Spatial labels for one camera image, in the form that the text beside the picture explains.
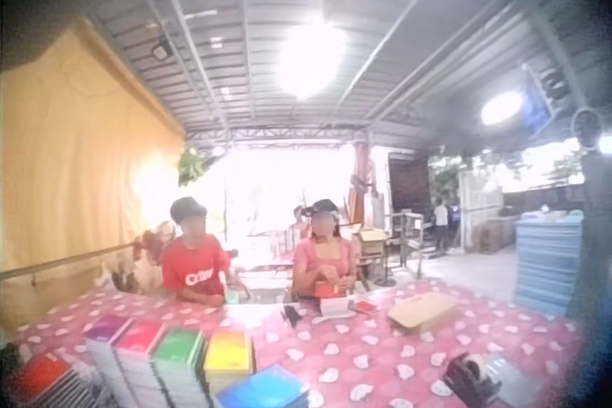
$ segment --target baseball cap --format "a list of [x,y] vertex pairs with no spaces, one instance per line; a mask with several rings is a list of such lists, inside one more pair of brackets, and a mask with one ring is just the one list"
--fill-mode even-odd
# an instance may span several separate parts
[[311,205],[310,207],[306,207],[302,210],[302,215],[305,217],[312,218],[315,214],[319,214],[322,212],[326,212],[332,214],[335,219],[339,217],[338,207],[334,204],[332,200],[320,200]]
[[206,217],[207,209],[190,196],[179,198],[170,207],[170,217],[179,225],[187,217]]

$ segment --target pink tablecloth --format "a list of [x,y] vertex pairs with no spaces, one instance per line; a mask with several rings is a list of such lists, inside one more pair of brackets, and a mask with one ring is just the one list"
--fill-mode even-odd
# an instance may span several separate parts
[[[385,310],[398,300],[429,290],[457,297],[456,316],[431,333],[394,331]],[[218,327],[247,328],[257,366],[283,365],[311,383],[312,406],[326,408],[462,407],[458,398],[443,394],[446,386],[438,382],[449,358],[463,352],[500,352],[529,376],[552,384],[559,382],[579,344],[576,325],[564,318],[488,300],[441,281],[378,290],[367,299],[382,307],[378,315],[320,321],[316,311],[299,307],[303,320],[292,329],[283,322],[278,305],[214,310],[93,290],[67,308],[51,310],[44,320],[21,327],[16,340],[28,343],[35,354],[58,350],[89,361],[81,334],[106,313],[158,319],[167,325],[201,328],[205,333]],[[359,368],[363,362],[367,368]],[[355,402],[351,391],[360,385],[371,392],[366,400]],[[391,403],[396,399],[412,405]]]

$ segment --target ceiling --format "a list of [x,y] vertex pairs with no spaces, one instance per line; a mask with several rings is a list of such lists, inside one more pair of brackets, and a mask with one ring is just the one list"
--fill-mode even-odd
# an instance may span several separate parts
[[[559,0],[110,0],[89,16],[199,149],[370,139],[460,152],[524,144],[479,120],[488,99],[520,83],[523,62],[560,67],[579,88],[573,59],[590,36],[567,52],[584,33],[568,29],[566,11]],[[277,85],[280,47],[315,14],[347,34],[347,51],[334,81],[298,101]],[[162,40],[173,55],[159,61]],[[567,130],[562,119],[546,139]]]

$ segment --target tape dispenser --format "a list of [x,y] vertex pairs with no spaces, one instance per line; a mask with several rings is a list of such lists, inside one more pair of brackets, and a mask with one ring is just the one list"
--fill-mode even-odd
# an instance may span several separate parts
[[479,354],[461,354],[447,366],[444,382],[468,408],[484,408],[496,399],[501,381],[494,381]]

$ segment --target blue notebook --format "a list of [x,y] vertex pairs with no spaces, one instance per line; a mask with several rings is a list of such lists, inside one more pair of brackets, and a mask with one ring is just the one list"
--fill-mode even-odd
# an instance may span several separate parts
[[284,408],[309,387],[280,365],[273,365],[217,394],[223,408]]

